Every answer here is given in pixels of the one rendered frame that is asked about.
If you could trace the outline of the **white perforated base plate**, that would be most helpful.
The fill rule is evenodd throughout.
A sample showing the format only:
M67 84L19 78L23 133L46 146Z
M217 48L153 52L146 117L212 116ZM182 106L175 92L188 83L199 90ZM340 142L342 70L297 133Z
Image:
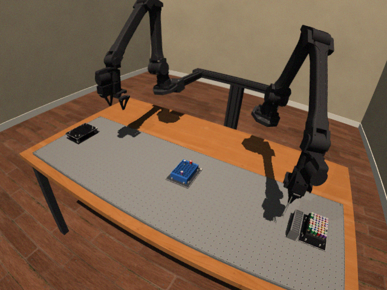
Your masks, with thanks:
M306 191L286 208L283 182L101 116L88 124L98 133L82 143L65 134L33 155L134 219L251 276L286 290L345 290L343 204ZM182 160L202 168L189 188L165 180ZM295 209L328 218L326 251L286 237Z

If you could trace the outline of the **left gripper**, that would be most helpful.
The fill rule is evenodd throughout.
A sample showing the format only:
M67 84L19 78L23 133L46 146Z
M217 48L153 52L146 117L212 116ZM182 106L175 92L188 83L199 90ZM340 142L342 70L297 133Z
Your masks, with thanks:
M297 165L296 165L296 168L297 168L300 172L302 172L302 170L299 169L299 168L297 167ZM291 173L290 173L290 172L286 172L285 178L284 178L284 181L283 181L284 187L288 189L288 203L289 203L289 201L290 201L290 199L291 199L291 196L292 196L290 193L291 193L291 189L292 189L292 186L293 186L293 184L289 183L290 177L291 177ZM311 183L310 183L310 185L309 185L308 188L307 188L307 191L311 193L312 189L313 189L313 185L311 185ZM294 198L294 197L293 197L290 203L292 203L295 199L297 199L297 198Z

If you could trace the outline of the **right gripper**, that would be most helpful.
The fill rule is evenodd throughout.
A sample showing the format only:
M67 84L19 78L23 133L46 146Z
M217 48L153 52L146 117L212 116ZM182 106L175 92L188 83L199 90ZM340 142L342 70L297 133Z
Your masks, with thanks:
M120 82L120 81L117 81L117 82ZM108 100L107 96L106 96L105 100L108 102L109 106L112 106L112 99L113 99L113 98L117 98L117 99L119 100L119 102L120 102L120 105L121 105L121 107L122 107L122 110L124 110L125 107L126 107L126 104L127 104L128 100L129 100L129 98L130 98L130 95L123 95L123 96L121 96L122 93L124 93L124 94L127 93L127 90L121 89L121 82L120 82L120 92L118 92L118 93L116 93L116 94L115 94L115 93L109 92L107 96L110 95L110 101ZM123 100L125 100L124 107L123 107Z

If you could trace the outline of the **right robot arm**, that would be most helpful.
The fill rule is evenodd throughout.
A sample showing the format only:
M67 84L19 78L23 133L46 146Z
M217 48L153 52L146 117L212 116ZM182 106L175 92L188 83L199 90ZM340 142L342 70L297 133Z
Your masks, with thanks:
M163 55L161 38L162 7L163 3L159 0L136 0L130 17L104 58L106 68L95 72L99 96L106 98L109 92L115 94L120 92L120 82L117 82L120 81L120 70L118 68L121 68L125 49L147 11L149 12L151 31L151 58L149 59L148 71L150 74L157 75L157 84L154 89L170 90L176 86L176 83L171 82L169 78L169 65Z

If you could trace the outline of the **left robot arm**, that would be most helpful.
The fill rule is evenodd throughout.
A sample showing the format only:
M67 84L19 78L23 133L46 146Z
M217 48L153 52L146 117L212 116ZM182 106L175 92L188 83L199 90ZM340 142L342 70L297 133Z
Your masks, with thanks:
M304 60L310 57L310 93L308 117L305 123L302 150L297 167L294 166L289 183L294 184L291 195L301 198L308 186L322 185L328 178L328 166L324 155L331 146L329 122L327 114L328 102L328 56L334 52L334 39L330 34L315 30L306 25L301 26L301 35L281 76L267 87L264 103L258 105L255 114L273 123L279 113L278 105L288 103L291 89L289 88ZM328 53L328 55L327 55ZM276 114L275 114L276 112ZM277 116L278 115L278 116Z

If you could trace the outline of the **blue grid rack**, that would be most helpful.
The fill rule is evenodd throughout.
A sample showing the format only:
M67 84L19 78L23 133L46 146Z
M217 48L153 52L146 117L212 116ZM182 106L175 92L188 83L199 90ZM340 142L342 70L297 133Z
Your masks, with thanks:
M171 178L173 178L174 180L180 181L182 183L185 182L185 184L187 184L187 182L190 181L190 179L196 173L198 169L198 164L192 163L192 165L190 165L189 161L186 160L186 164L184 165L183 160L171 172ZM183 171L183 176L180 175L181 171Z

